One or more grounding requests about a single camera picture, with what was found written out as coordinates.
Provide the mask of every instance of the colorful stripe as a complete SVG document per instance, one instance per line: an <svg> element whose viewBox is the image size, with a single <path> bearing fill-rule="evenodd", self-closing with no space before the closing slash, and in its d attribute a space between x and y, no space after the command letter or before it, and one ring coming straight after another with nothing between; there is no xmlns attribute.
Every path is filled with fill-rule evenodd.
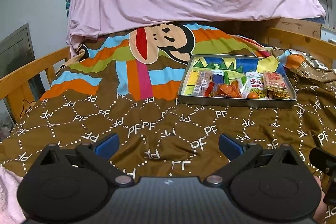
<svg viewBox="0 0 336 224"><path fill-rule="evenodd" d="M140 100L140 84L139 77L137 73L137 62L136 60L131 60L126 62L127 66L127 79L128 79L128 90L132 94L133 98L138 101Z"/></svg>
<svg viewBox="0 0 336 224"><path fill-rule="evenodd" d="M84 59L83 61L81 61L81 64L85 67L92 67L95 64L97 64L100 60L110 58L118 48L128 46L129 46L128 39L125 39L117 47L99 49L98 53L95 55L94 58Z"/></svg>
<svg viewBox="0 0 336 224"><path fill-rule="evenodd" d="M255 44L255 45L261 47L261 49L264 49L265 51L266 50L270 51L270 50L273 49L272 47L265 47L265 46L261 45L260 43L258 43L257 41L255 41L253 39L250 39L250 38L247 38L247 37L243 37L242 35L236 35L236 36L241 37L241 38L245 39L246 41L251 42L252 44Z"/></svg>
<svg viewBox="0 0 336 224"><path fill-rule="evenodd" d="M159 50L159 57L160 56L168 57L166 55L166 53L164 51L162 51L162 50ZM131 52L131 50L130 50L129 47L119 47L119 48L115 49L115 52L112 53L112 56L110 56L109 58L107 58L105 60L98 60L98 62L95 65L91 66L91 67L87 67L87 66L83 65L83 63L85 62L85 60L82 61L82 62L80 62L80 63L70 64L70 65L68 65L68 67L71 68L71 69L73 69L73 70L83 71L85 73L88 73L88 72L100 72L100 71L105 70L106 67L107 67L107 65L112 60L116 60L116 61L131 61L131 60L135 60L135 57L132 55L132 52Z"/></svg>
<svg viewBox="0 0 336 224"><path fill-rule="evenodd" d="M255 51L248 47L248 45L246 45L245 43L238 42L234 38L219 38L218 40L212 39L211 41L202 41L196 43L193 54L221 54L226 52L232 52L234 50L238 51L243 48L247 49L250 52Z"/></svg>
<svg viewBox="0 0 336 224"><path fill-rule="evenodd" d="M115 70L118 75L119 85L117 87L117 93L120 95L128 94L128 80L127 80L127 65L126 62L115 62Z"/></svg>
<svg viewBox="0 0 336 224"><path fill-rule="evenodd" d="M140 98L153 97L151 79L149 77L147 65L136 60L136 66L140 84Z"/></svg>
<svg viewBox="0 0 336 224"><path fill-rule="evenodd" d="M101 78L93 78L90 75L84 75L82 73L73 73L71 71L64 71L60 77L58 77L56 80L52 82L51 86L75 79L83 79L85 82L88 82L92 86L99 85L101 81Z"/></svg>
<svg viewBox="0 0 336 224"><path fill-rule="evenodd" d="M153 96L158 99L174 100L177 98L180 81L169 81L163 85L152 85Z"/></svg>
<svg viewBox="0 0 336 224"><path fill-rule="evenodd" d="M203 29L199 29L199 30L192 30L192 32L194 34L196 44L198 42L218 40L218 39L221 39L221 38L224 38L224 39L233 38L231 35L226 34L223 31L217 30L217 29L207 30L207 31L205 31Z"/></svg>
<svg viewBox="0 0 336 224"><path fill-rule="evenodd" d="M70 89L87 95L96 95L98 87L99 87L98 85L97 86L90 85L83 79L74 79L71 81L65 81L61 84L53 85L49 90L47 90L43 94L40 100L57 97L61 95L63 92Z"/></svg>
<svg viewBox="0 0 336 224"><path fill-rule="evenodd" d="M149 77L152 85L162 85L169 81L181 81L185 69L172 69L165 67L162 70L150 70Z"/></svg>
<svg viewBox="0 0 336 224"><path fill-rule="evenodd" d="M255 51L253 52L258 57L270 57L271 54L267 51Z"/></svg>
<svg viewBox="0 0 336 224"><path fill-rule="evenodd" d="M119 46L125 39L129 40L129 33L121 36L116 35L114 37L108 37L99 49L92 50L88 48L90 58L94 58L98 52L102 51L105 48L114 48Z"/></svg>
<svg viewBox="0 0 336 224"><path fill-rule="evenodd" d="M199 25L197 23L193 23L193 24L185 23L185 24L182 24L182 25L186 26L190 30L199 30L199 29L203 29L203 30L209 30L209 29L210 30L218 30L215 27L211 27L211 26L207 26L207 25Z"/></svg>

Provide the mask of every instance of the snack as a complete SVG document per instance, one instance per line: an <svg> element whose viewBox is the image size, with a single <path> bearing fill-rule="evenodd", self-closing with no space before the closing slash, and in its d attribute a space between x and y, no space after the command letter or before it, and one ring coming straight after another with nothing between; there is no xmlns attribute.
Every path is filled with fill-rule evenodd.
<svg viewBox="0 0 336 224"><path fill-rule="evenodd" d="M276 93L288 94L288 88L285 80L280 73L267 71L263 72L264 87L266 90L270 90Z"/></svg>
<svg viewBox="0 0 336 224"><path fill-rule="evenodd" d="M229 82L229 74L227 73L227 71L224 72L224 83L225 84L230 84L230 82Z"/></svg>
<svg viewBox="0 0 336 224"><path fill-rule="evenodd" d="M209 83L211 82L211 76L213 72L211 70L200 71L192 96L204 96Z"/></svg>
<svg viewBox="0 0 336 224"><path fill-rule="evenodd" d="M214 86L215 86L215 83L214 83L214 82L210 82L210 83L209 83L209 86L208 86L207 90L206 90L205 93L204 93L204 96L205 96L205 97L209 97L209 96L210 96L210 94L211 94L211 92L212 92Z"/></svg>
<svg viewBox="0 0 336 224"><path fill-rule="evenodd" d="M219 84L216 85L213 93L214 97L229 97L229 98L241 98L242 95L238 88L238 82L234 81L231 85Z"/></svg>
<svg viewBox="0 0 336 224"><path fill-rule="evenodd" d="M246 73L246 85L243 91L243 98L247 98L250 93L256 93L259 99L267 99L267 93L262 82L263 75L256 71Z"/></svg>
<svg viewBox="0 0 336 224"><path fill-rule="evenodd" d="M290 97L288 94L283 94L281 92L275 92L275 91L269 91L269 92L272 92L274 99L277 100L284 100Z"/></svg>
<svg viewBox="0 0 336 224"><path fill-rule="evenodd" d="M259 95L256 92L250 92L247 97L247 99L259 99Z"/></svg>

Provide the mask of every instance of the snack package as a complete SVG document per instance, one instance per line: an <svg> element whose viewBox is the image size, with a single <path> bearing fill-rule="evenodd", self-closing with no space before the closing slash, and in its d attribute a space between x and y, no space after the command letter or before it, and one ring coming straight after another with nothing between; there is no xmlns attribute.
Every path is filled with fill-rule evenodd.
<svg viewBox="0 0 336 224"><path fill-rule="evenodd" d="M273 91L275 93L282 93L284 95L288 94L288 88L286 86L285 80L280 73L264 70L264 87L266 90Z"/></svg>
<svg viewBox="0 0 336 224"><path fill-rule="evenodd" d="M231 85L216 84L213 88L213 97L241 98L241 92L238 87L238 82L233 81Z"/></svg>
<svg viewBox="0 0 336 224"><path fill-rule="evenodd" d="M246 84L243 91L243 98L268 99L264 89L263 75L256 71L249 71L246 74Z"/></svg>
<svg viewBox="0 0 336 224"><path fill-rule="evenodd" d="M288 100L290 96L288 94L283 94L281 92L274 92L274 91L267 91L267 97L269 99L275 99L275 100Z"/></svg>
<svg viewBox="0 0 336 224"><path fill-rule="evenodd" d="M194 91L191 95L192 96L205 96L205 93L209 87L209 83L211 82L212 75L213 75L213 72L211 70L200 71L199 77L194 87Z"/></svg>
<svg viewBox="0 0 336 224"><path fill-rule="evenodd" d="M246 81L247 81L247 78L244 75L241 78L236 78L236 79L230 80L230 85L232 85L232 84L238 85L238 88L239 88L240 92L243 93L245 85L246 85Z"/></svg>
<svg viewBox="0 0 336 224"><path fill-rule="evenodd" d="M204 93L204 96L205 97L209 97L211 96L211 93L212 93L212 90L213 90L213 87L215 86L215 83L214 82L210 82L209 83L209 86L208 88L206 89L205 93Z"/></svg>

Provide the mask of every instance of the clear plastic bag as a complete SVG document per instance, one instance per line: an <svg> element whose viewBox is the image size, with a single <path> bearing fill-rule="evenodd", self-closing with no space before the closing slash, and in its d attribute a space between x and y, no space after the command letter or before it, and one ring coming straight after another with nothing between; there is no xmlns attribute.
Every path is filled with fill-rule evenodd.
<svg viewBox="0 0 336 224"><path fill-rule="evenodd" d="M216 84L213 89L213 97L241 98L241 92L238 87L238 81L235 80L228 84Z"/></svg>
<svg viewBox="0 0 336 224"><path fill-rule="evenodd" d="M264 87L266 90L273 91L275 93L288 94L288 88L285 80L280 73L264 70Z"/></svg>
<svg viewBox="0 0 336 224"><path fill-rule="evenodd" d="M264 89L263 75L256 71L246 73L246 85L243 91L243 98L267 99L267 91Z"/></svg>
<svg viewBox="0 0 336 224"><path fill-rule="evenodd" d="M191 94L192 96L205 96L205 93L211 82L211 76L213 72L211 70L202 70L199 72L199 76L194 87L194 91Z"/></svg>

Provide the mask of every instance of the cucumber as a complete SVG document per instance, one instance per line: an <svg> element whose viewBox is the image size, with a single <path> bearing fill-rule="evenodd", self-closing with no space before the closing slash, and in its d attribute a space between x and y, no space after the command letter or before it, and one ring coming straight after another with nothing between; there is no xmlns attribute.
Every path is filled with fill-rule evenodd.
<svg viewBox="0 0 336 224"><path fill-rule="evenodd" d="M227 84L227 85L230 84L229 74L227 73L227 71L224 72L224 84Z"/></svg>

